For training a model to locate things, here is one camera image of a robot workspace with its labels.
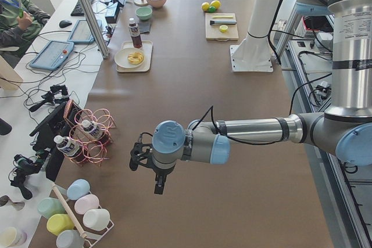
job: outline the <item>yellow mug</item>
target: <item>yellow mug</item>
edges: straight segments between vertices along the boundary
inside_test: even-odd
[[[67,214],[54,214],[49,218],[46,225],[46,229],[56,236],[67,229],[73,229],[75,227]]]

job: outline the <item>black keyboard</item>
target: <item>black keyboard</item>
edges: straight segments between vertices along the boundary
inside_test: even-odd
[[[75,8],[71,12],[71,16],[77,17],[77,16],[83,16],[84,11],[83,7],[81,7],[80,2],[78,1],[75,5]]]

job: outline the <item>blue framed tablet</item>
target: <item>blue framed tablet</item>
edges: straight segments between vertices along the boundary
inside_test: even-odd
[[[65,62],[73,49],[72,42],[49,41],[30,62],[30,67],[54,71]]]
[[[101,27],[101,20],[97,20],[98,26]],[[90,44],[94,41],[91,29],[86,20],[78,20],[71,31],[68,42],[75,44]]]

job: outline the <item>person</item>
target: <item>person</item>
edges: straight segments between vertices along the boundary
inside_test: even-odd
[[[22,57],[50,19],[31,0],[21,0],[23,17],[19,17],[18,0],[0,0],[0,46],[18,46],[12,55]]]

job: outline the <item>green bowl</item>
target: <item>green bowl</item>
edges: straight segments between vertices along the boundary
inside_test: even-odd
[[[140,20],[148,20],[152,16],[152,9],[150,7],[140,7],[135,11],[135,14]]]

